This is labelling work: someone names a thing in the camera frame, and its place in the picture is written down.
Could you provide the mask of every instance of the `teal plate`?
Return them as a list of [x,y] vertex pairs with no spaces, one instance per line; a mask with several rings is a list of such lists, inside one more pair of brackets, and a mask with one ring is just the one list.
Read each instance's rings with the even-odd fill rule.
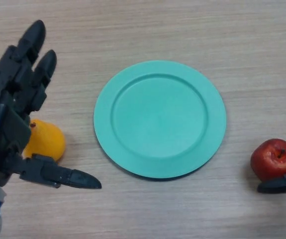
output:
[[115,75],[100,93],[94,128],[105,153],[131,173],[179,177],[203,166],[226,131],[215,86],[195,69],[148,61]]

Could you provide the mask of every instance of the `robotic hand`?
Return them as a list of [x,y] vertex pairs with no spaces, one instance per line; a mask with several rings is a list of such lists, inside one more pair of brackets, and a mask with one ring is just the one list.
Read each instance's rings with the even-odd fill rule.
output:
[[20,179],[55,188],[61,184],[76,188],[101,188],[95,177],[58,166],[51,157],[37,154],[27,159],[21,157],[31,135],[29,115],[40,110],[45,101],[45,89],[57,62],[55,52],[50,50],[35,70],[31,69],[45,34],[44,23],[36,21],[24,33],[18,46],[9,46],[0,59],[0,208],[5,197],[2,187],[12,173],[19,174]]

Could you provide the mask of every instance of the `wooden table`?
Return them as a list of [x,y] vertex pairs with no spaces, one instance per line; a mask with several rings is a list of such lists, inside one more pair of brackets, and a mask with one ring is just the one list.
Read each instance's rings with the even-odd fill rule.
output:
[[[102,190],[52,189],[14,175],[4,187],[1,239],[284,239],[286,195],[255,192],[248,166],[264,140],[286,140],[286,0],[0,0],[0,57],[42,19],[58,65],[34,117],[67,137],[62,166],[95,175]],[[100,149],[93,110],[123,68],[188,64],[219,89],[228,113],[217,154],[198,172],[150,182]]]

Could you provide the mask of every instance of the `wood grain surface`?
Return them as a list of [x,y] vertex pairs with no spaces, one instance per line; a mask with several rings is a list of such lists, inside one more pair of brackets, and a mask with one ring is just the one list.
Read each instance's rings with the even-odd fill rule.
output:
[[[102,190],[52,189],[13,175],[1,239],[284,239],[286,195],[255,192],[248,167],[264,140],[286,140],[286,0],[0,0],[0,57],[41,19],[58,65],[34,117],[67,136],[62,166]],[[170,182],[115,167],[96,141],[100,90],[146,60],[188,64],[225,101],[227,134],[198,172]]]

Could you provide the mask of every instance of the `black robotic finger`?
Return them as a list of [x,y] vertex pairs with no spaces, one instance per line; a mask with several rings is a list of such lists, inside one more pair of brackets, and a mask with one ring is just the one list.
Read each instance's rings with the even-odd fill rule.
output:
[[14,95],[14,109],[19,115],[29,115],[32,111],[40,110],[47,98],[45,89],[51,81],[56,64],[55,52],[48,51],[35,68],[31,84]]
[[33,65],[44,43],[45,35],[46,29],[43,21],[35,21],[19,40],[17,49],[13,53],[12,58],[15,61],[20,61],[23,57],[27,56]]
[[9,46],[0,59],[0,103],[11,107],[4,94],[13,96],[31,85],[32,65],[45,40],[46,29],[41,20],[34,22],[23,34],[18,46]]
[[32,77],[32,86],[39,86],[40,83],[46,88],[51,80],[57,65],[57,55],[54,50],[48,51],[40,60],[34,70]]

